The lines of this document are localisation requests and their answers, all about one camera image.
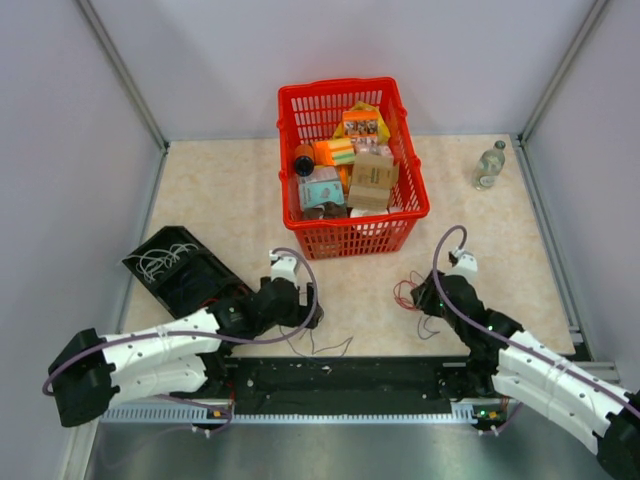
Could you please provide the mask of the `black divided tray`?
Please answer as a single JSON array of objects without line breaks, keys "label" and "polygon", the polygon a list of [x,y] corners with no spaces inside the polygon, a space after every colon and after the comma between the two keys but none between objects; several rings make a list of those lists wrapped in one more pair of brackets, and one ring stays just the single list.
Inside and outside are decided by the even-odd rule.
[{"label": "black divided tray", "polygon": [[164,226],[122,264],[175,318],[252,292],[184,226]]}]

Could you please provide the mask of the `red plastic basket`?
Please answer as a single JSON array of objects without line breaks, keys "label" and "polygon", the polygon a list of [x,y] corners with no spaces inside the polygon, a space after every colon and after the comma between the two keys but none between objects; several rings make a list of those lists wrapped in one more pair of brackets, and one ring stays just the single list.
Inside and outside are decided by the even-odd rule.
[{"label": "red plastic basket", "polygon": [[[394,161],[399,166],[398,181],[392,190],[389,207],[401,213],[350,219],[353,208],[347,206],[353,164],[337,169],[345,197],[348,217],[334,220],[305,221],[299,204],[298,178],[293,168],[294,149],[300,144],[331,140],[342,113],[357,102],[377,107],[391,138]],[[278,92],[283,222],[297,237],[302,253],[310,260],[365,254],[390,253],[401,249],[416,222],[425,217],[430,204],[421,174],[421,161],[415,154],[403,106],[395,80],[391,77],[346,78],[284,86]],[[355,226],[395,221],[381,235],[365,237]]]}]

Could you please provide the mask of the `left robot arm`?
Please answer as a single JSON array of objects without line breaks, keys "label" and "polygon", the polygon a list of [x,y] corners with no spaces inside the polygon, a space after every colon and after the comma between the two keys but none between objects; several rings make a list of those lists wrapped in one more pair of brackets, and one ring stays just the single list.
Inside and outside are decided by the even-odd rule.
[{"label": "left robot arm", "polygon": [[262,278],[258,292],[214,301],[158,327],[115,335],[93,328],[76,333],[48,368],[43,385],[65,428],[87,424],[132,400],[226,387],[224,357],[237,345],[266,345],[264,333],[292,333],[320,318],[316,281],[304,288],[284,278]]}]

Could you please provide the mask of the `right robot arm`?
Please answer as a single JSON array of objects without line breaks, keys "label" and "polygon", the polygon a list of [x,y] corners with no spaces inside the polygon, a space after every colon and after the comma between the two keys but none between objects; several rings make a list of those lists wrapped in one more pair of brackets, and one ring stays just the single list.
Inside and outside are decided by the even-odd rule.
[{"label": "right robot arm", "polygon": [[553,352],[511,317],[484,306],[462,276],[436,272],[414,306],[447,322],[469,349],[467,384],[507,396],[580,441],[614,479],[639,476],[639,395]]}]

